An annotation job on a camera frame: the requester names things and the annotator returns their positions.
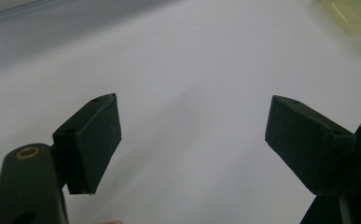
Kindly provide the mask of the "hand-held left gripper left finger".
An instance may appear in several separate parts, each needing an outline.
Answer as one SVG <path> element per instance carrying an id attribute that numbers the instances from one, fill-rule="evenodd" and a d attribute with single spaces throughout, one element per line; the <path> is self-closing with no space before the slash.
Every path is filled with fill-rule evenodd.
<path id="1" fill-rule="evenodd" d="M 88 101 L 52 135 L 71 194 L 94 194 L 121 141 L 117 96 Z"/>

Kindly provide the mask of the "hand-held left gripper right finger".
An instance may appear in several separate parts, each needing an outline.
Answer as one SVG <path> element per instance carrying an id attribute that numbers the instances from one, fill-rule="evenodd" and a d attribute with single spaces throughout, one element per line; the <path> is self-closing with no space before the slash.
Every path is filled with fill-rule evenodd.
<path id="1" fill-rule="evenodd" d="M 265 141 L 311 193 L 333 196 L 356 136 L 302 102 L 274 95 Z"/>

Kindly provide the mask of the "yellow-green translucent plastic container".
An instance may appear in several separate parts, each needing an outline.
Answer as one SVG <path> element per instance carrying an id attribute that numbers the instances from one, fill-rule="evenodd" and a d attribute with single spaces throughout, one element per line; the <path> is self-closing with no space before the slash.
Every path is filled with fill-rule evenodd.
<path id="1" fill-rule="evenodd" d="M 317 1 L 345 34 L 361 36 L 361 0 Z"/>

